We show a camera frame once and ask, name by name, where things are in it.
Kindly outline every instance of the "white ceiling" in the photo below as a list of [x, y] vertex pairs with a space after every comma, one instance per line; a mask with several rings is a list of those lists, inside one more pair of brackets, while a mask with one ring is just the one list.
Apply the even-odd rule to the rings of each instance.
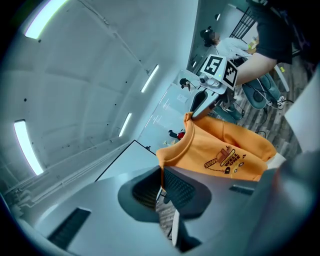
[[[129, 112], [120, 144], [135, 139], [133, 131], [148, 115], [150, 100], [162, 97], [173, 70], [187, 67], [198, 0], [86, 3], [109, 25], [69, 0], [39, 41], [24, 36], [31, 15], [7, 52], [0, 80], [5, 110], [0, 113], [0, 172], [9, 187], [34, 175], [17, 143], [14, 121], [26, 120], [35, 154], [48, 169], [93, 145], [118, 140]], [[156, 64], [159, 71], [141, 93], [146, 70]]]

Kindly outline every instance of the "railing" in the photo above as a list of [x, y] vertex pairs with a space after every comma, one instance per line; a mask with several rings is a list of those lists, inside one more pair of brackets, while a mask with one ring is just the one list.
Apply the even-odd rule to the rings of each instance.
[[251, 9], [248, 7], [245, 13], [241, 17], [239, 23], [235, 26], [235, 29], [232, 31], [230, 37], [236, 39], [242, 39], [245, 34], [251, 29], [251, 27], [255, 24], [255, 20], [253, 18], [253, 14]]

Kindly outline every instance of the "graphic print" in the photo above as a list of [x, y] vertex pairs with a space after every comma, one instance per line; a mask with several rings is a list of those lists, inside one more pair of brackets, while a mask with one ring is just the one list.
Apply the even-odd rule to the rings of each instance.
[[[230, 146], [225, 146], [226, 149], [222, 148], [218, 154], [216, 154], [216, 158], [213, 158], [212, 160], [206, 162], [203, 166], [206, 169], [210, 169], [215, 172], [222, 172], [224, 174], [229, 174], [231, 171], [233, 171], [233, 168], [231, 167], [234, 165], [236, 161], [240, 159], [240, 155], [236, 153], [235, 149], [232, 149]], [[221, 167], [226, 167], [225, 169], [215, 169], [212, 166], [216, 163], [219, 163]], [[243, 166], [245, 163], [241, 162], [238, 165], [238, 168]]]

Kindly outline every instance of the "person's arm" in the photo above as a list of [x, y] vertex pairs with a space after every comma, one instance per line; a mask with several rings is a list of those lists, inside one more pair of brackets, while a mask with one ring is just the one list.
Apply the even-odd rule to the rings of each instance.
[[259, 78], [272, 70], [276, 64], [276, 59], [263, 56], [256, 52], [251, 58], [238, 67], [236, 84], [242, 85]]

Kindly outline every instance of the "ceiling light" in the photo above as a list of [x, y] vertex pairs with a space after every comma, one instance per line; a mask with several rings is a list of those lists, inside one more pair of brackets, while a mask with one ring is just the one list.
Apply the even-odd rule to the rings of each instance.
[[46, 26], [48, 21], [66, 1], [68, 0], [49, 1], [34, 18], [24, 35], [27, 38], [38, 39], [38, 36]]
[[214, 16], [214, 18], [218, 21], [218, 20], [220, 19], [220, 13], [219, 13], [219, 14], [216, 14], [216, 15]]
[[154, 67], [151, 75], [149, 76], [148, 80], [146, 81], [144, 87], [142, 88], [142, 90], [141, 90], [142, 93], [146, 90], [148, 84], [150, 83], [151, 79], [154, 77], [154, 75], [155, 75], [155, 73], [157, 72], [158, 69], [159, 69], [159, 65], [156, 65], [156, 66]]
[[122, 134], [124, 133], [125, 128], [126, 128], [128, 122], [129, 122], [129, 119], [130, 119], [131, 115], [132, 115], [132, 113], [128, 113], [128, 115], [126, 116], [126, 119], [125, 119], [125, 121], [124, 121], [124, 124], [123, 124], [123, 126], [122, 126], [122, 129], [121, 129], [121, 131], [120, 131], [120, 133], [119, 133], [119, 137], [121, 137]]
[[28, 161], [30, 167], [34, 171], [36, 175], [42, 174], [44, 171], [42, 170], [36, 155], [31, 147], [31, 143], [27, 133], [26, 121], [19, 120], [14, 123], [14, 130], [16, 137], [19, 141], [22, 152]]

